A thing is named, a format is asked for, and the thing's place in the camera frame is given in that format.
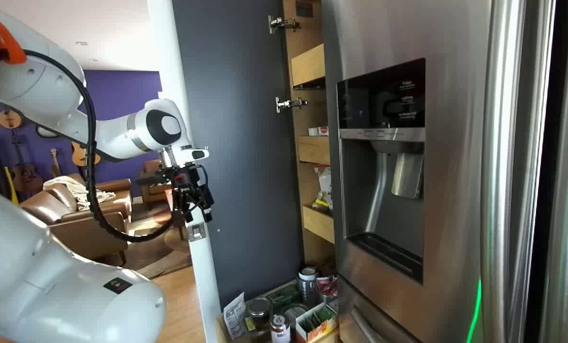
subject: canned food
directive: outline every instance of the canned food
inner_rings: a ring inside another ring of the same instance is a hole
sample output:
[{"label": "canned food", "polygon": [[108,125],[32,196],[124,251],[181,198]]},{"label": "canned food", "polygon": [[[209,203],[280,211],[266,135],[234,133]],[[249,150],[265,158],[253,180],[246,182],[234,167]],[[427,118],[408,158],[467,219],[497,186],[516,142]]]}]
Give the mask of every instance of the canned food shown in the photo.
[{"label": "canned food", "polygon": [[289,325],[286,316],[274,314],[270,318],[270,340],[272,343],[289,343]]}]

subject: wooden floor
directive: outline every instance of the wooden floor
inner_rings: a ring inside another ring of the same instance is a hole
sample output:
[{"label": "wooden floor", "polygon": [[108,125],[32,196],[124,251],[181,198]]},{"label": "wooden floor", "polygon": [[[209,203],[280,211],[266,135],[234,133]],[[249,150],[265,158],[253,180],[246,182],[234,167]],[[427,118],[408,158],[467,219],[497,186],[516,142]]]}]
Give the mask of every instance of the wooden floor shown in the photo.
[{"label": "wooden floor", "polygon": [[194,291],[192,268],[154,278],[165,295],[165,321],[158,343],[204,343],[202,316]]}]

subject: armchair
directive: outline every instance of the armchair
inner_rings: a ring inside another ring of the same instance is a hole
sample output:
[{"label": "armchair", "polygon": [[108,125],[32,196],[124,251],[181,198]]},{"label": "armchair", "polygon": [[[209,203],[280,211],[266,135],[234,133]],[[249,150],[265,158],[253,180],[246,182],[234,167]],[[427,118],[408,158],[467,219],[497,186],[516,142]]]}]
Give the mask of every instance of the armchair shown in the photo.
[{"label": "armchair", "polygon": [[[125,262],[124,251],[127,249],[127,241],[103,230],[87,209],[78,211],[76,199],[64,184],[53,184],[47,190],[36,192],[19,205],[43,220],[51,234],[74,253],[87,259],[118,253],[122,262]],[[101,209],[114,228],[125,230],[120,203],[103,203]]]},{"label": "armchair", "polygon": [[[64,178],[51,178],[43,182],[43,188],[53,192],[64,205],[78,209],[76,196],[64,186],[66,182],[78,182],[84,188],[84,178],[78,173],[70,173]],[[131,222],[131,178],[114,178],[95,184],[97,190],[114,192],[114,198],[101,201],[101,209],[116,207],[122,211],[125,222]]]}]

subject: purple wall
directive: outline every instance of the purple wall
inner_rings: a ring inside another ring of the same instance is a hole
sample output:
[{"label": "purple wall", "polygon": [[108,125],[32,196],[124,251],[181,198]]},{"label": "purple wall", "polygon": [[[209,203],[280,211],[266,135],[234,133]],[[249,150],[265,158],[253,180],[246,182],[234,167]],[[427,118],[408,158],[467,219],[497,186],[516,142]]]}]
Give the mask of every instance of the purple wall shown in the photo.
[{"label": "purple wall", "polygon": [[[89,70],[85,72],[87,89],[93,97],[97,118],[116,118],[143,108],[148,98],[160,91],[158,72],[114,72],[114,70]],[[70,140],[64,137],[43,138],[36,133],[36,125],[28,119],[15,129],[21,144],[21,154],[26,163],[34,163],[42,178],[49,178],[51,154],[57,148],[59,165],[63,173],[74,173]],[[15,165],[17,154],[11,144],[11,131],[0,125],[0,158],[3,165]],[[120,177],[135,178],[145,159],[158,158],[158,154],[143,154],[137,158],[114,161],[103,158],[95,165],[97,180],[110,180]]]}]

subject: open cabinet door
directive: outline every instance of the open cabinet door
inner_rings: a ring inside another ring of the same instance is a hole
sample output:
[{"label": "open cabinet door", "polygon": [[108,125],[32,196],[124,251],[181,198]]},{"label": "open cabinet door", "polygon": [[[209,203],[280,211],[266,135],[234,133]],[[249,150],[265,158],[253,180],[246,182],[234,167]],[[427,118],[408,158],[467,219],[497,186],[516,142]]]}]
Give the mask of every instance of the open cabinet door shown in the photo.
[{"label": "open cabinet door", "polygon": [[[188,127],[188,104],[186,104],[183,58],[181,58],[171,1],[148,0],[148,15],[150,15],[152,32],[156,37],[156,47],[160,49],[158,53],[160,81],[162,81],[160,97],[175,100],[175,104],[179,106],[185,118],[188,138],[192,140],[192,129]],[[221,300],[219,300],[219,287],[217,287],[217,278],[213,268],[209,230],[205,222],[200,222],[196,226],[186,226],[186,230],[188,230],[188,249],[192,259],[196,295],[198,295],[202,323],[204,323],[204,337],[205,340],[217,340]]]}]

